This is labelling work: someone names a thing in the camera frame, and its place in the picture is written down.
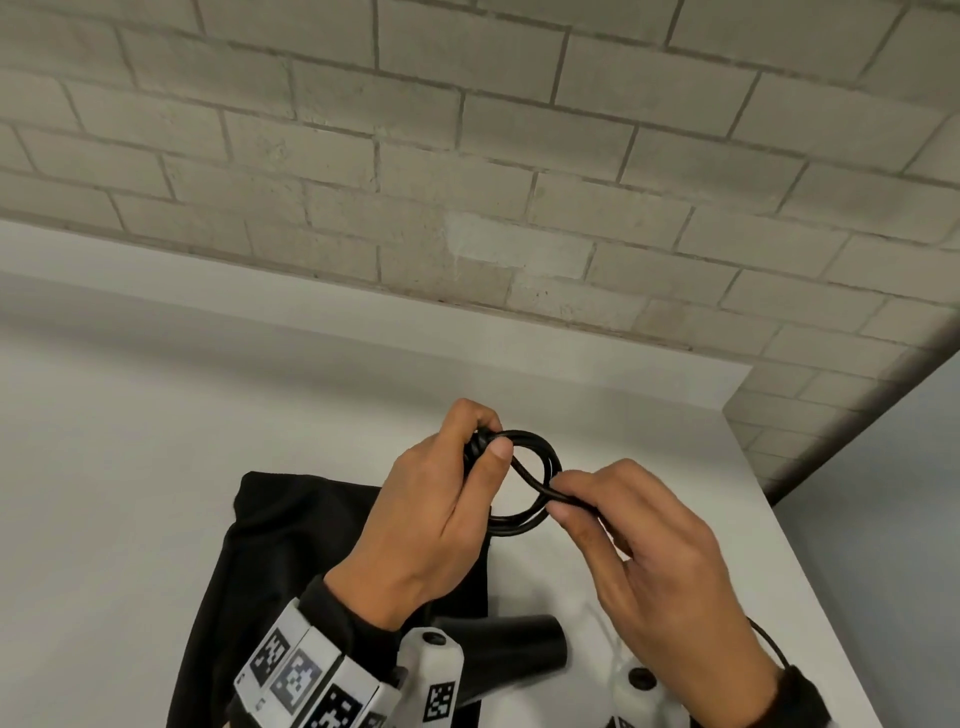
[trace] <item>gray wall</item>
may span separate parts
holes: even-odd
[[[884,726],[960,725],[960,355],[776,514]]]

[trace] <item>black cuff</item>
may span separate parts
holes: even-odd
[[[826,728],[829,723],[820,692],[791,665],[780,677],[773,704],[750,728]]]
[[[387,632],[357,617],[330,592],[322,576],[307,585],[298,609],[353,662],[380,682],[389,682],[396,667],[399,632]]]

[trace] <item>hand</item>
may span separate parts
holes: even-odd
[[[457,400],[440,432],[398,457],[360,540],[324,582],[355,615],[396,631],[420,606],[453,591],[480,555],[493,497],[514,444],[497,438],[464,482],[464,445],[496,412]]]
[[[758,720],[777,694],[780,669],[754,637],[709,526],[631,460],[560,473],[551,485],[603,516],[602,524],[582,508],[547,505],[583,552],[601,606],[637,658],[705,728]]]

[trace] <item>black cylinder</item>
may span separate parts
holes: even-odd
[[[457,706],[479,700],[499,688],[564,669],[566,635],[555,617],[437,617],[442,629],[464,650],[464,671]]]

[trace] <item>person's right hand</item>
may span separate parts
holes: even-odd
[[[780,669],[736,600],[709,526],[632,460],[597,473],[566,471],[551,485],[603,515],[611,536],[582,508],[547,505],[583,552],[601,606],[637,658],[704,728],[746,728],[763,716]]]

